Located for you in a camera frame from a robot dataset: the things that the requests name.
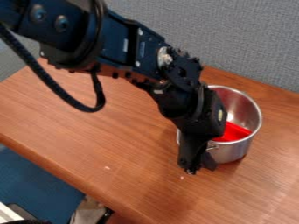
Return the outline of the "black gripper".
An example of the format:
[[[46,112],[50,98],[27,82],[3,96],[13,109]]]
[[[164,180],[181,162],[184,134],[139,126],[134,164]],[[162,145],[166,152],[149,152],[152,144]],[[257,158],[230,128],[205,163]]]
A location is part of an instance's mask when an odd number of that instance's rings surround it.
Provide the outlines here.
[[[158,106],[158,110],[181,132],[178,166],[190,175],[194,175],[201,167],[213,172],[217,163],[206,152],[208,140],[224,135],[228,117],[217,93],[212,89],[201,87],[186,108],[177,109]]]

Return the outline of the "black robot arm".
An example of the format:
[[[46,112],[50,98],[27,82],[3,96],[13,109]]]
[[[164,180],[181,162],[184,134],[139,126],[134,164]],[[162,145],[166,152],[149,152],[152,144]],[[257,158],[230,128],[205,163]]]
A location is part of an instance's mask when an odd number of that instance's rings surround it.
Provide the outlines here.
[[[95,104],[75,100],[45,72],[18,38],[39,44],[47,64],[70,73],[123,78],[152,97],[181,133],[177,164],[189,174],[214,170],[208,142],[224,133],[226,110],[201,82],[201,62],[141,23],[118,16],[103,0],[0,0],[0,39],[50,91],[77,110],[91,113],[106,98],[91,82]]]

